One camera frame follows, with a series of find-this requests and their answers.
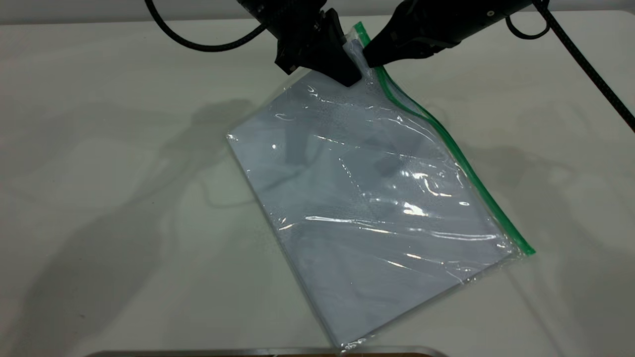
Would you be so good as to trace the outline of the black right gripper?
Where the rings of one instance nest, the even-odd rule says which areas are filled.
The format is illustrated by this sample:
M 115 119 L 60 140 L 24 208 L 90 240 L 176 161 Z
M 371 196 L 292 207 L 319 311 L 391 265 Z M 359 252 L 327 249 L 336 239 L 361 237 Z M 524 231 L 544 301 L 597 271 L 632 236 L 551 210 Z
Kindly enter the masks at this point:
M 502 19 L 501 0 L 406 0 L 364 48 L 370 67 L 427 59 Z M 407 48 L 407 43 L 431 47 Z

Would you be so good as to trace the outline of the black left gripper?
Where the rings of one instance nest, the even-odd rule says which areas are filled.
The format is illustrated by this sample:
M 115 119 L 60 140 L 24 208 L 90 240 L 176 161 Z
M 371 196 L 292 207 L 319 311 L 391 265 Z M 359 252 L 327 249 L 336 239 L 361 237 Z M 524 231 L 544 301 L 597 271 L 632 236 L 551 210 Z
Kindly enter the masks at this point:
M 287 75 L 304 67 L 346 87 L 362 75 L 346 49 L 338 13 L 331 8 L 279 7 L 268 15 L 268 31 L 277 40 L 274 63 Z

